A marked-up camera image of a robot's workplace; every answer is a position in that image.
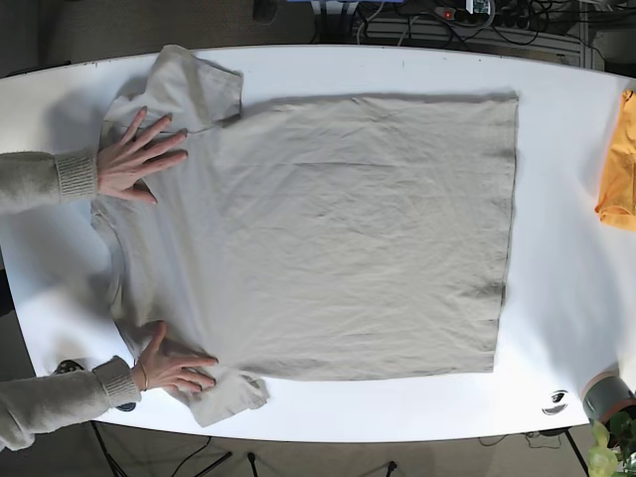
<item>folded yellow shirt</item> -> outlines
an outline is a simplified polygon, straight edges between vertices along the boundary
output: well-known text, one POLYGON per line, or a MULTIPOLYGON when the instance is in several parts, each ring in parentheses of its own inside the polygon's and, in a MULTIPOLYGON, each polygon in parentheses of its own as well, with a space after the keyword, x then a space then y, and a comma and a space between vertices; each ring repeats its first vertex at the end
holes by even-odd
POLYGON ((636 96, 624 91, 618 124, 609 146, 600 184, 596 213, 600 221, 625 231, 636 231, 634 162, 636 161, 636 96))

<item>gray floor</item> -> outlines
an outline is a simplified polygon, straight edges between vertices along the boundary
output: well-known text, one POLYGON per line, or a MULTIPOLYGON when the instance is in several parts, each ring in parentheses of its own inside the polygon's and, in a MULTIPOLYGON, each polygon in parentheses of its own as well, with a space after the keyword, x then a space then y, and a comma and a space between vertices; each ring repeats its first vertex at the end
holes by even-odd
MULTIPOLYGON (((260 44, 305 44, 314 33, 306 4, 283 4, 269 26, 251 21, 251 0, 41 0, 46 18, 34 13, 36 0, 0 0, 0 76, 20 68, 157 52, 165 44, 211 48, 260 44), (34 35, 43 25, 38 49, 34 35)), ((606 40, 604 54, 629 60, 629 41, 606 40)), ((0 317, 0 381, 33 375, 15 314, 0 317)), ((181 459, 206 439, 116 425, 103 426, 106 444, 130 476, 169 477, 181 459)), ((583 453, 591 444, 588 427, 573 430, 583 453)), ((496 438, 401 444, 303 444, 214 439, 179 476, 194 475, 221 455, 235 455, 212 476, 249 476, 244 458, 257 454, 261 477, 384 477, 389 460, 396 476, 582 476, 565 439, 513 435, 496 438)), ((0 476, 107 477, 111 475, 88 424, 43 435, 20 452, 0 453, 0 476)))

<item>person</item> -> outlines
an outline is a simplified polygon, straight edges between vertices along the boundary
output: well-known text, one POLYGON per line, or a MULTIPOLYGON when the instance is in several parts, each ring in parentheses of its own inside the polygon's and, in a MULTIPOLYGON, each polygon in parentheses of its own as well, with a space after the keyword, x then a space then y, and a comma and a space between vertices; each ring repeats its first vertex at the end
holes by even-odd
MULTIPOLYGON (((164 116, 137 137, 146 114, 146 108, 141 109, 121 139, 96 156, 88 151, 0 155, 0 213, 90 199, 96 194, 156 204, 152 193, 138 187, 137 182, 186 160, 185 151, 170 151, 186 140, 187 132, 153 143, 170 125, 171 118, 164 116)), ((96 418, 111 407, 138 402, 141 393, 151 389, 199 392, 214 386, 214 379, 191 368, 213 366, 217 360, 164 356, 160 347, 166 332, 167 324, 159 322, 132 369, 114 357, 92 371, 0 383, 0 450, 28 447, 38 433, 96 418)))

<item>sleeve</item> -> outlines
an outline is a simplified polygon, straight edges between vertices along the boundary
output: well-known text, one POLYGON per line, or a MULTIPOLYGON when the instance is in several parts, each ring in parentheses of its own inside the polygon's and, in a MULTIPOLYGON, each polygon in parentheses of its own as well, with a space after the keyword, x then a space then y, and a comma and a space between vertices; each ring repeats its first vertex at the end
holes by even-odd
POLYGON ((0 154, 0 214, 90 199, 97 192, 95 154, 0 154))
POLYGON ((23 449, 35 434, 84 422, 141 400, 121 358, 91 371, 0 383, 0 450, 23 449))

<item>flower pot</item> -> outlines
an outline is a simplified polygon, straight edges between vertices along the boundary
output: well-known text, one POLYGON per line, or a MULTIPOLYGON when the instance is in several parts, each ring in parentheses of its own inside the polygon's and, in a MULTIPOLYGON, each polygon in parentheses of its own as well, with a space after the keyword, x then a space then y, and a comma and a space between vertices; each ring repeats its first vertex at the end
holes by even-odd
POLYGON ((636 418, 636 397, 613 373, 602 373, 590 381, 581 393, 583 409, 590 421, 608 426, 612 415, 620 410, 636 418))

